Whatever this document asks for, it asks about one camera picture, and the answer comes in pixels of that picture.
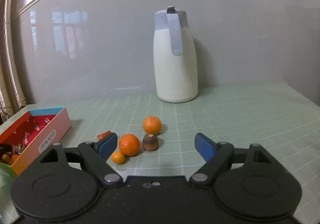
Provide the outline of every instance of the brown conical object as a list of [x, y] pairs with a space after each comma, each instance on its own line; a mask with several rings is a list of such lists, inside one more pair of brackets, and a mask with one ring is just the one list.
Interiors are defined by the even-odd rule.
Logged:
[[156, 134], [146, 134], [142, 141], [142, 146], [146, 151], [155, 151], [159, 149], [159, 140]]

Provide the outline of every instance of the silver bolt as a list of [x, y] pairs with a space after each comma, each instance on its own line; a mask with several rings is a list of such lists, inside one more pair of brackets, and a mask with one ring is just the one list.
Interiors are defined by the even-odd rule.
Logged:
[[158, 181], [154, 181], [154, 182], [152, 183], [152, 185], [153, 185], [153, 186], [160, 186], [160, 185], [161, 185], [161, 183], [160, 183], [160, 182], [158, 182]]
[[196, 173], [192, 176], [192, 179], [196, 182], [203, 182], [208, 179], [208, 176], [204, 173]]
[[115, 173], [109, 173], [104, 177], [104, 180], [107, 182], [116, 182], [120, 180], [120, 176]]
[[146, 183], [144, 183], [144, 184], [142, 184], [142, 186], [144, 187], [144, 188], [151, 188], [151, 186], [152, 186], [152, 184], [150, 183], [150, 182], [146, 182]]

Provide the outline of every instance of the blue box side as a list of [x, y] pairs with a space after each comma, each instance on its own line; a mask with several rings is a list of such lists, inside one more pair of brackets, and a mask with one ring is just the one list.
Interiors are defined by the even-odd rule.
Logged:
[[45, 116], [45, 115], [57, 115], [60, 111], [62, 111], [64, 107], [52, 107], [52, 108], [44, 108], [44, 109], [33, 109], [29, 110], [32, 116]]

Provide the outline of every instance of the glossy wall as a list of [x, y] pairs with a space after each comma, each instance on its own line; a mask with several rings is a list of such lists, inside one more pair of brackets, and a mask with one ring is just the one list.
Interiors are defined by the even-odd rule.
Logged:
[[153, 14], [186, 10], [200, 87], [286, 81], [320, 103], [320, 0], [40, 0], [12, 21], [29, 102], [155, 90]]

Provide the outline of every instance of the white thermos jug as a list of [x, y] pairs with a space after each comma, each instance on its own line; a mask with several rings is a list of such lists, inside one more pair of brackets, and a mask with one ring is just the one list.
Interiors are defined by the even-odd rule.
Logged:
[[170, 6], [154, 16], [153, 64], [157, 94], [169, 103], [189, 101], [198, 94], [198, 71], [187, 14]]

